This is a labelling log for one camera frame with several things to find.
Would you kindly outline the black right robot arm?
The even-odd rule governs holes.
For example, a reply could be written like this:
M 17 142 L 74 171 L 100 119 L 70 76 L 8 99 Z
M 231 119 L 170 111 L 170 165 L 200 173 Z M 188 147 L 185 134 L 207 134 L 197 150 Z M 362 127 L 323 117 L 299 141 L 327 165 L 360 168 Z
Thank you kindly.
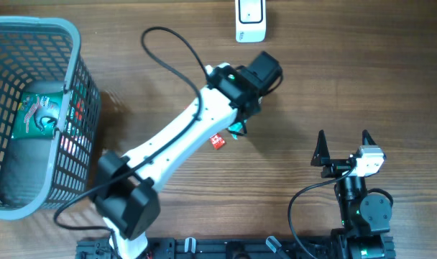
M 334 193 L 343 225 L 331 231 L 337 258 L 396 257 L 393 238 L 387 235 L 393 198 L 380 188 L 368 189 L 365 183 L 367 177 L 379 173 L 385 160 L 385 152 L 367 130 L 362 132 L 362 145 L 345 159 L 331 158 L 324 131 L 318 133 L 310 164 L 322 167 L 322 178 L 336 181 Z

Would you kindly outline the green 3M gloves packet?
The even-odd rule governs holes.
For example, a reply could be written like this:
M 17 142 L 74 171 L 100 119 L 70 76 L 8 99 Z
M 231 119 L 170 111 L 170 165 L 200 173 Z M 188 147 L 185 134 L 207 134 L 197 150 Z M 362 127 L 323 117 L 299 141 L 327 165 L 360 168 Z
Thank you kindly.
M 62 100 L 62 92 L 24 92 L 17 107 L 11 138 L 52 139 L 60 117 Z

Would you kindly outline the small red snack packet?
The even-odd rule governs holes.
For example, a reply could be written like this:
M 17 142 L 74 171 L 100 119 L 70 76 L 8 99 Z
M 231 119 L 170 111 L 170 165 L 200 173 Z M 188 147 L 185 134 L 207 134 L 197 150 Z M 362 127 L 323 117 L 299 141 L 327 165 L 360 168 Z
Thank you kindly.
M 219 133 L 210 137 L 210 142 L 215 150 L 219 150 L 226 144 L 225 139 Z

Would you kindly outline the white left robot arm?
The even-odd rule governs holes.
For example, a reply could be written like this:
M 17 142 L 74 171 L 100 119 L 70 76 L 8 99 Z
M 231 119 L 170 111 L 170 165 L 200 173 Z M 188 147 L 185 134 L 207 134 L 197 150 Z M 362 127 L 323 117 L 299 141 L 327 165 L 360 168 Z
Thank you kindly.
M 137 258 L 147 248 L 146 230 L 160 214 L 158 194 L 172 174 L 216 133 L 257 114 L 263 96 L 281 83 L 282 67 L 266 52 L 248 66 L 206 66 L 200 95 L 154 137 L 123 156 L 108 151 L 98 160 L 91 196 L 118 258 Z

